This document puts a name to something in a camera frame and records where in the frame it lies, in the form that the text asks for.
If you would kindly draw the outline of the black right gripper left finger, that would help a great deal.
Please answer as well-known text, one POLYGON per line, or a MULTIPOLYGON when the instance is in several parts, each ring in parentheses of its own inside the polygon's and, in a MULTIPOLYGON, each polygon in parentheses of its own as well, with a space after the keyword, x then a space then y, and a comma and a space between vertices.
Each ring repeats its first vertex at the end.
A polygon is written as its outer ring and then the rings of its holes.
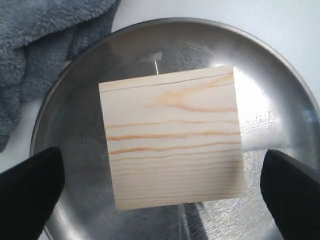
POLYGON ((47 148, 0 174, 0 238, 37 240, 65 185, 62 153, 47 148))

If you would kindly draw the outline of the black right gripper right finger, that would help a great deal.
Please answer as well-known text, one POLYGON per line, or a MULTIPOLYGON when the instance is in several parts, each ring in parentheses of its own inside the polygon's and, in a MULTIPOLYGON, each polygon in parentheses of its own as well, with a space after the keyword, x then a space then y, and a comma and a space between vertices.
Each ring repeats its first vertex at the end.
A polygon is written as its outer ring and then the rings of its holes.
POLYGON ((274 149, 264 157, 260 192, 285 240, 320 238, 320 173, 274 149))

